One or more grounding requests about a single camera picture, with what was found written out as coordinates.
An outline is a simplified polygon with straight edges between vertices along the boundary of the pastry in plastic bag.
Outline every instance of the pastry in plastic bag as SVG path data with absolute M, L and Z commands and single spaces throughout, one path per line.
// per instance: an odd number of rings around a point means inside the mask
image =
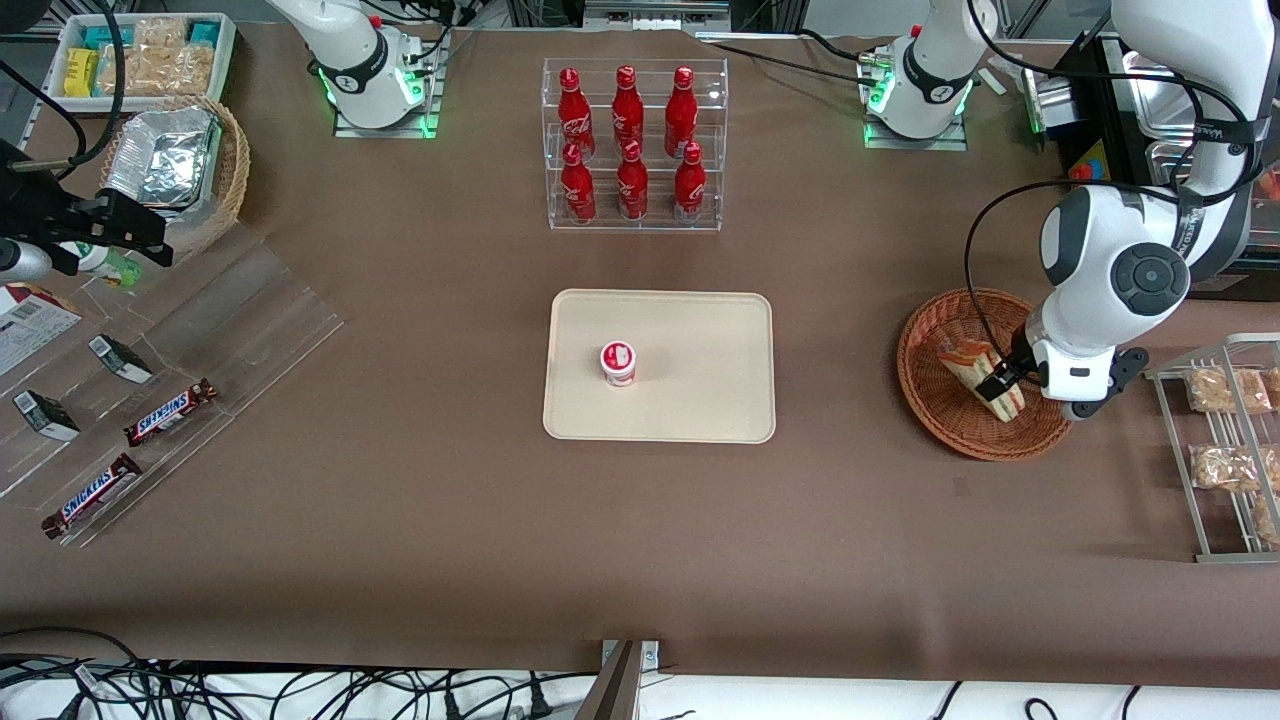
M 1267 368 L 1262 370 L 1262 384 L 1271 397 L 1271 406 L 1280 407 L 1280 368 Z
M 1267 475 L 1280 487 L 1280 446 L 1263 445 L 1262 461 Z M 1262 489 L 1253 454 L 1244 446 L 1201 445 L 1192 446 L 1192 484 L 1202 489 L 1252 491 Z
M 1262 373 L 1249 369 L 1236 369 L 1234 373 L 1235 382 L 1240 386 L 1245 413 L 1251 415 L 1270 413 L 1271 398 L 1267 397 L 1267 388 L 1262 383 Z M 1192 410 L 1197 413 L 1235 413 L 1231 386 L 1226 382 L 1226 373 L 1220 368 L 1189 370 L 1183 378 L 1187 380 L 1187 395 L 1190 398 Z
M 187 18 L 154 15 L 133 26 L 133 44 L 155 47 L 180 47 L 187 44 Z
M 214 77 L 214 49 L 186 45 L 173 59 L 166 95 L 204 95 Z
M 1276 497 L 1276 503 L 1280 503 L 1280 497 Z M 1280 550 L 1280 533 L 1276 532 L 1276 524 L 1271 520 L 1271 509 L 1267 507 L 1267 498 L 1263 496 L 1258 496 L 1253 501 L 1253 529 L 1272 550 Z

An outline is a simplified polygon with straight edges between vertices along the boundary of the coca-cola bottle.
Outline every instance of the coca-cola bottle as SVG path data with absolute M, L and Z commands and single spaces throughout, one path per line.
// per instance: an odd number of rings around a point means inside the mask
M 559 117 L 564 142 L 576 145 L 582 151 L 582 160 L 590 160 L 591 155 L 595 155 L 595 136 L 591 135 L 591 104 L 582 95 L 581 82 L 573 68 L 561 70 Z
M 595 188 L 591 184 L 591 170 L 582 164 L 582 151 L 577 145 L 564 143 L 564 169 L 561 170 L 561 184 L 564 186 L 564 202 L 568 204 L 568 219 L 585 225 L 595 217 Z
M 703 147 L 696 141 L 685 145 L 685 161 L 676 169 L 676 220 L 686 225 L 698 222 L 703 209 L 703 186 L 707 184 L 707 170 L 703 169 Z
M 681 158 L 685 143 L 694 138 L 698 128 L 698 99 L 694 97 L 694 70 L 685 65 L 676 68 L 676 87 L 667 100 L 667 155 Z
M 639 220 L 649 211 L 649 168 L 640 160 L 640 143 L 634 140 L 622 147 L 618 165 L 618 211 L 628 220 Z
M 635 141 L 644 149 L 644 101 L 636 92 L 636 69 L 618 68 L 618 91 L 613 96 L 613 140 L 620 149 Z

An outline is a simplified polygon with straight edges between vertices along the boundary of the metal stand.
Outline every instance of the metal stand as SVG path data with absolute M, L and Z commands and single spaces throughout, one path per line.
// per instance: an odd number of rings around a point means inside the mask
M 573 720 L 634 720 L 640 674 L 658 669 L 658 641 L 605 641 L 604 667 Z
M 1280 527 L 1280 510 L 1276 507 L 1274 492 L 1265 492 L 1267 488 L 1280 488 L 1280 478 L 1271 478 L 1267 465 L 1262 457 L 1262 445 L 1280 442 L 1280 427 L 1276 423 L 1275 413 L 1249 415 L 1245 411 L 1244 401 L 1240 396 L 1239 383 L 1235 379 L 1235 368 L 1260 368 L 1280 365 L 1280 333 L 1254 333 L 1233 334 L 1217 345 L 1208 345 L 1176 357 L 1164 365 L 1147 370 L 1146 378 L 1156 384 L 1156 397 L 1160 400 L 1160 410 L 1165 416 L 1165 427 L 1169 429 L 1169 441 L 1174 446 L 1174 457 L 1178 461 L 1178 474 L 1183 479 L 1183 489 L 1187 491 L 1187 502 L 1190 505 L 1192 521 L 1196 525 L 1196 538 L 1199 541 L 1201 553 L 1196 556 L 1197 562 L 1276 562 L 1280 561 L 1280 547 L 1276 547 L 1258 537 L 1253 521 L 1253 512 L 1257 506 L 1262 506 L 1262 512 L 1271 516 L 1271 521 Z M 1169 396 L 1165 391 L 1165 382 L 1174 382 L 1175 386 L 1184 383 L 1185 373 L 1201 368 L 1221 369 L 1231 388 L 1235 400 L 1234 413 L 1184 413 L 1174 414 L 1170 410 Z M 1208 429 L 1196 421 L 1199 415 L 1208 424 Z M 1192 457 L 1188 452 L 1189 445 L 1210 443 L 1221 446 L 1244 447 L 1253 459 L 1258 477 L 1262 479 L 1263 492 L 1226 492 L 1220 489 L 1197 492 L 1190 478 Z M 1244 541 L 1243 551 L 1215 552 L 1204 529 L 1204 511 L 1202 505 L 1206 500 L 1229 501 L 1234 511 L 1235 521 L 1239 525 L 1240 539 Z

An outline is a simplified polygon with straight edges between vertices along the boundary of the candy bar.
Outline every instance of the candy bar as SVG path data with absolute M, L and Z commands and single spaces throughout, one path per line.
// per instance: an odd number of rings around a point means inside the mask
M 196 407 L 218 397 L 218 391 L 209 384 L 206 378 L 182 391 L 182 395 L 165 402 L 146 418 L 133 425 L 124 428 L 124 437 L 129 439 L 129 447 L 137 447 L 151 436 L 159 434 L 178 424 L 179 420 L 189 415 Z
M 79 491 L 76 497 L 70 500 L 61 510 L 54 512 L 49 518 L 45 518 L 40 523 L 40 529 L 45 530 L 45 536 L 50 539 L 56 539 L 67 533 L 67 529 L 82 518 L 88 515 L 88 510 L 99 503 L 106 502 L 120 491 L 123 491 L 129 483 L 136 480 L 142 474 L 142 469 L 138 468 L 128 455 L 120 454 L 119 457 L 111 462 L 101 475 L 97 477 L 92 483 L 84 489 Z

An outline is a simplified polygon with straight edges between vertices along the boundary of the round wicker basket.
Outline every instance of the round wicker basket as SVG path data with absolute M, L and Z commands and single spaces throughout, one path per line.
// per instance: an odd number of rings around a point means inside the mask
M 248 186 L 248 140 L 244 137 L 244 131 L 241 129 L 239 123 L 236 122 L 236 117 L 232 115 L 230 110 L 220 102 L 215 102 L 201 95 L 165 97 L 156 104 L 155 109 L 180 110 L 192 105 L 204 108 L 218 115 L 223 124 L 223 137 L 218 146 L 218 164 L 214 169 L 212 213 L 198 224 L 183 222 L 182 217 L 179 217 L 172 220 L 168 228 L 165 228 L 165 242 L 173 247 L 179 259 L 209 247 L 210 243 L 236 224 L 241 204 L 244 202 L 244 190 Z M 106 147 L 106 163 L 102 165 L 102 184 L 106 184 L 106 176 L 119 146 L 120 131 L 116 131 L 111 143 Z
M 1029 305 L 998 290 L 978 288 L 978 299 L 1001 347 L 1027 320 Z M 897 379 L 908 405 L 934 437 L 980 460 L 1027 460 L 1056 446 L 1071 423 L 1061 404 L 1044 400 L 1039 388 L 1021 384 L 1027 407 L 1001 423 L 938 360 L 947 338 L 982 338 L 982 324 L 969 292 L 954 290 L 933 297 L 911 314 L 897 343 Z

